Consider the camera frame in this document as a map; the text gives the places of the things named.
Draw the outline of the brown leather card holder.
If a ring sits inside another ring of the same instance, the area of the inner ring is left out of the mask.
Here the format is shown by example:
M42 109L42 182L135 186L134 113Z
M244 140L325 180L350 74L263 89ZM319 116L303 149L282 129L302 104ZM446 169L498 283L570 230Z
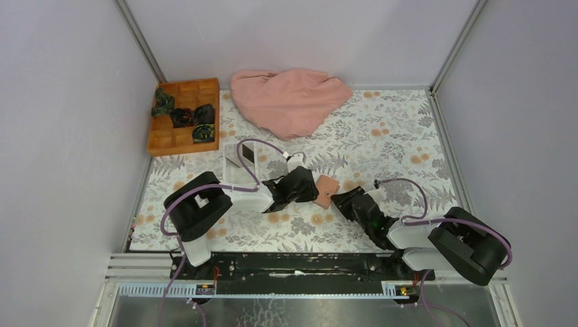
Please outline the brown leather card holder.
M339 191L339 181L329 176L321 175L316 181L316 188L318 196L314 203L324 210L328 209L331 205L331 197Z

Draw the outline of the white translucent card box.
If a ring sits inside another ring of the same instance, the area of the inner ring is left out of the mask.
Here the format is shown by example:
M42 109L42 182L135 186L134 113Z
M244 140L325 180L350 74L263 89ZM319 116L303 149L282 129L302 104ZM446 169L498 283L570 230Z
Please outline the white translucent card box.
M225 182L225 184L237 185L245 188L254 188L256 186L256 181L252 177L252 174L254 176L257 176L258 174L257 150L255 149L255 143L254 142L252 143L254 144L254 152L255 152L255 164L253 165L246 165L244 162L241 162L242 166L237 167L234 164L230 163L228 160L226 160L224 156L223 182Z

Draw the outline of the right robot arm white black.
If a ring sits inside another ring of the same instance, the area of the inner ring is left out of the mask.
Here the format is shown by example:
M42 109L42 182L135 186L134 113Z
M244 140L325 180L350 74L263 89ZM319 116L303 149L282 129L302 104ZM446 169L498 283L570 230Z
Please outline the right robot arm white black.
M422 270L453 270L486 286L513 260L507 239L461 207L432 219L402 219L385 215L379 206L383 201L381 191L362 187L331 196L337 210L358 223L374 245L400 254L391 262L399 280Z

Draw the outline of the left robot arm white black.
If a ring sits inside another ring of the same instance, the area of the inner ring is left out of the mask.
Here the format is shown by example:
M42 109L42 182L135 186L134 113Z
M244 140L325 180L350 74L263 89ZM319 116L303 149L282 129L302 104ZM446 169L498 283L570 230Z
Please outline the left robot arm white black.
M292 202L313 202L319 194L312 171L303 166L255 187L223 184L213 172L204 172L165 199L162 221L169 219L176 230L185 271L202 280L212 265L207 233L228 211L276 213Z

